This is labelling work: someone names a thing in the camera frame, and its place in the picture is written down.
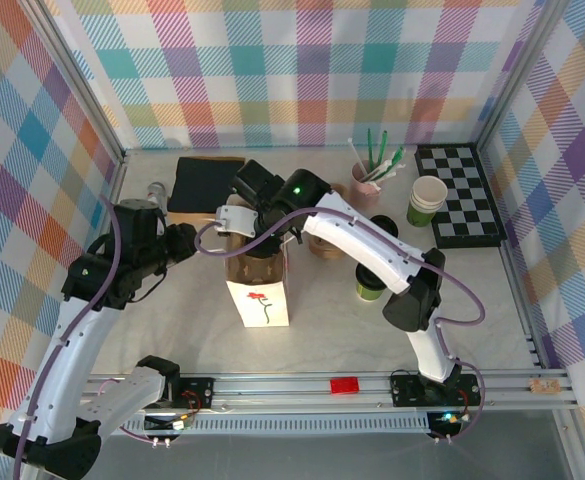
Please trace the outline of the white paper straw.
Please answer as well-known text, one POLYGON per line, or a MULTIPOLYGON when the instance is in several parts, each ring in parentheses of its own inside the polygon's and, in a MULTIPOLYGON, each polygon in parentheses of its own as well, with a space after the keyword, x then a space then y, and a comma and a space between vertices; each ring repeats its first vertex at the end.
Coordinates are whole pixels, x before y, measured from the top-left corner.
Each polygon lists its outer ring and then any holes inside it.
POLYGON ((397 169, 404 168, 404 165, 400 160, 393 162, 392 160, 386 160, 382 162, 376 169, 361 179, 362 183, 372 183, 380 181, 383 177, 390 173, 395 172, 397 169))

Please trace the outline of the white flower paper bag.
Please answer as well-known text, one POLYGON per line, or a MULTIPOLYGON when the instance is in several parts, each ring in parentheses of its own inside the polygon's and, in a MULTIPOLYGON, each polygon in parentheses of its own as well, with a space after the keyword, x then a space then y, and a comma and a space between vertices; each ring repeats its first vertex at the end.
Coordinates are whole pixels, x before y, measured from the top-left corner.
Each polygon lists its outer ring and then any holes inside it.
POLYGON ((287 248, 284 254, 283 280, 274 284, 244 285, 226 279, 234 305, 245 328, 287 327, 289 325, 287 302, 287 248))

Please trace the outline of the green paper coffee cup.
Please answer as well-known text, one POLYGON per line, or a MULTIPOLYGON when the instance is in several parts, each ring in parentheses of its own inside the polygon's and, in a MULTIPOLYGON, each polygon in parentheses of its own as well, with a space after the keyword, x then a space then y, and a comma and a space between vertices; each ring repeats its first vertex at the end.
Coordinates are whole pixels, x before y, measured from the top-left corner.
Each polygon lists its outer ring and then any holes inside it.
POLYGON ((384 290, 369 290, 369 289, 366 289, 363 286, 361 286, 358 282, 357 282, 357 287, 356 287, 357 295, 362 300, 368 301, 368 302, 375 301, 375 300, 379 299, 385 290, 386 290, 386 288, 384 290))

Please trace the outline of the pink straw holder cup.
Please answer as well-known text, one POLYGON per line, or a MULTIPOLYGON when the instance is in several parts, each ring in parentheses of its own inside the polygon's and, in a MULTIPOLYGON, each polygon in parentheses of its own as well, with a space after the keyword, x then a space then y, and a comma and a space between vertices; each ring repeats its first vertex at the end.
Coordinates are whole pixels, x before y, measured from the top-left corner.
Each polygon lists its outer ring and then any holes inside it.
POLYGON ((381 196, 381 189, 374 183, 362 182, 365 171, 356 163, 352 166, 349 188, 349 203, 361 210, 375 206, 381 196))

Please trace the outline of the white plastic straw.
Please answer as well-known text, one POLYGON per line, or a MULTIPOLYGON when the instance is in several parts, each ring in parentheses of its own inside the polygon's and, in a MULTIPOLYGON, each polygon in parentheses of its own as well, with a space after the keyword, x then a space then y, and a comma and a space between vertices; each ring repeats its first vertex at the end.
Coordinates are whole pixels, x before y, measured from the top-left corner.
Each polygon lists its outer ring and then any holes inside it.
POLYGON ((366 170, 365 164, 364 164, 361 156, 359 155, 359 152, 358 152, 357 148, 355 147, 355 145, 353 143, 353 139, 352 138, 348 138, 347 141, 348 141, 349 147, 351 148, 351 150, 354 153, 354 156, 355 156, 355 158, 357 160, 357 163, 359 165, 359 169, 360 169, 361 173, 363 175, 365 175, 367 173, 367 170, 366 170))

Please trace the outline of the green paper cup stack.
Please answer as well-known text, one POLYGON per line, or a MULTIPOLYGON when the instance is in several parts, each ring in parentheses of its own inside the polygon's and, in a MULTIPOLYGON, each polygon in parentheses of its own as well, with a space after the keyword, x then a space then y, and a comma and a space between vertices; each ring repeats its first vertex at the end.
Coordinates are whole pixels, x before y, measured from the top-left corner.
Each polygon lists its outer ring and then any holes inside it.
POLYGON ((425 227, 441 209, 448 196, 446 184, 435 176, 421 176, 413 184, 407 220, 415 227, 425 227))

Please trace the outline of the small electronics board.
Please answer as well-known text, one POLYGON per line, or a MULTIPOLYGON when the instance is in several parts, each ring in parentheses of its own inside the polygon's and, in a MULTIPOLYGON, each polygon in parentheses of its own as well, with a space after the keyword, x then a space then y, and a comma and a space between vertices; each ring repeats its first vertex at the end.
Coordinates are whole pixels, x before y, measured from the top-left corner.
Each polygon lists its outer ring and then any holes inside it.
POLYGON ((195 414, 178 414, 176 416, 145 416, 143 428, 150 431, 173 431, 181 432, 192 427, 195 414))
POLYGON ((470 415, 465 412, 428 412, 427 419, 432 434, 454 436, 461 432, 470 415))

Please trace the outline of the black grey chessboard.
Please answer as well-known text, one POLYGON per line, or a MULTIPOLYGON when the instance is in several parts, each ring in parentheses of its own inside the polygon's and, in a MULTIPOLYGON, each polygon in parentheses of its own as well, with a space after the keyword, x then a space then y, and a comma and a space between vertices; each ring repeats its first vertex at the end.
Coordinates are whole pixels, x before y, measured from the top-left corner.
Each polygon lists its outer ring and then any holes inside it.
POLYGON ((506 233, 475 145, 422 144, 415 161, 421 176, 435 176, 448 189, 431 221, 437 247, 499 247, 506 233))

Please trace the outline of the red plastic block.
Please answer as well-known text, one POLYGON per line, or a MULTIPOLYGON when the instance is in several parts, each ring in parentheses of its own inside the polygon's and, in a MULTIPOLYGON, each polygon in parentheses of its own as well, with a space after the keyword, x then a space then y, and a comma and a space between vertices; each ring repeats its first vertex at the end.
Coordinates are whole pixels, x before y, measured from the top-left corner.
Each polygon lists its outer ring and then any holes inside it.
POLYGON ((330 392, 332 395, 352 395, 360 391, 357 377, 334 377, 330 379, 330 392))

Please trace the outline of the small wooden tag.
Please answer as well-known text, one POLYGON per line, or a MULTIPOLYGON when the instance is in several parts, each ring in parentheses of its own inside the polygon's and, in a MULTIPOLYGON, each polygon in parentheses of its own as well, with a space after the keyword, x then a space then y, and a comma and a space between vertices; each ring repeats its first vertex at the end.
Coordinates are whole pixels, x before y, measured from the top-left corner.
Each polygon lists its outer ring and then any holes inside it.
POLYGON ((562 386, 558 379, 531 378, 528 386, 533 394, 556 395, 562 391, 562 386))

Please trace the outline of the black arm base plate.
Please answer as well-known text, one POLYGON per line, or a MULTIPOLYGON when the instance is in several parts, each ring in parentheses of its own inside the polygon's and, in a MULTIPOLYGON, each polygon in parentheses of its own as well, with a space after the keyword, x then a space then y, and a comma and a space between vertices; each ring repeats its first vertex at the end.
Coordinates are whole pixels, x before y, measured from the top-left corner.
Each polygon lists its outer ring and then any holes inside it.
POLYGON ((212 377, 181 377, 173 397, 175 408, 211 409, 214 395, 212 377))
POLYGON ((478 406, 481 392, 474 374, 456 373, 444 383, 420 374, 395 371, 389 378, 394 407, 478 406))

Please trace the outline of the aluminium frame post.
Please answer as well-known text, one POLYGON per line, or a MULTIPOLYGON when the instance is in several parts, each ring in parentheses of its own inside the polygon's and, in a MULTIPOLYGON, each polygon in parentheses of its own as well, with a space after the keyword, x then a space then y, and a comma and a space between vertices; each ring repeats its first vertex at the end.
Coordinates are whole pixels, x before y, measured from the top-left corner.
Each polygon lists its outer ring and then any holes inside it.
POLYGON ((48 11, 45 1, 17 0, 17 2, 33 25, 36 33, 41 37, 46 50, 54 60, 70 90, 77 97, 78 103, 92 123, 106 150, 119 164, 123 164, 125 160, 123 146, 98 103, 97 97, 92 92, 53 16, 48 11))
POLYGON ((543 47, 570 0, 520 0, 495 57, 495 72, 488 77, 487 95, 471 142, 484 149, 504 121, 518 90, 528 78, 543 47))

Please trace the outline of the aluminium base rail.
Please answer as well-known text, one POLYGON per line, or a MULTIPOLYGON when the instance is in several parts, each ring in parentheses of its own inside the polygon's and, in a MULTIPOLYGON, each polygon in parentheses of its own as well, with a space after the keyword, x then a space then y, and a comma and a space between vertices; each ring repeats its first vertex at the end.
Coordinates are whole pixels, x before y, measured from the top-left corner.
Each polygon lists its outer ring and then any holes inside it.
MULTIPOLYGON (((206 413, 274 414, 274 413, 354 413, 374 408, 388 410, 393 406, 387 372, 275 373, 275 374, 203 374, 193 377, 212 377, 214 395, 211 409, 206 413), (360 391, 352 395, 332 395, 330 379, 354 376, 360 391)), ((577 406, 571 381, 563 370, 523 369, 484 370, 481 400, 488 410, 564 410, 577 406), (556 395, 533 394, 531 378, 558 379, 562 391, 556 395)), ((403 410, 456 411, 463 407, 394 407, 403 410)))

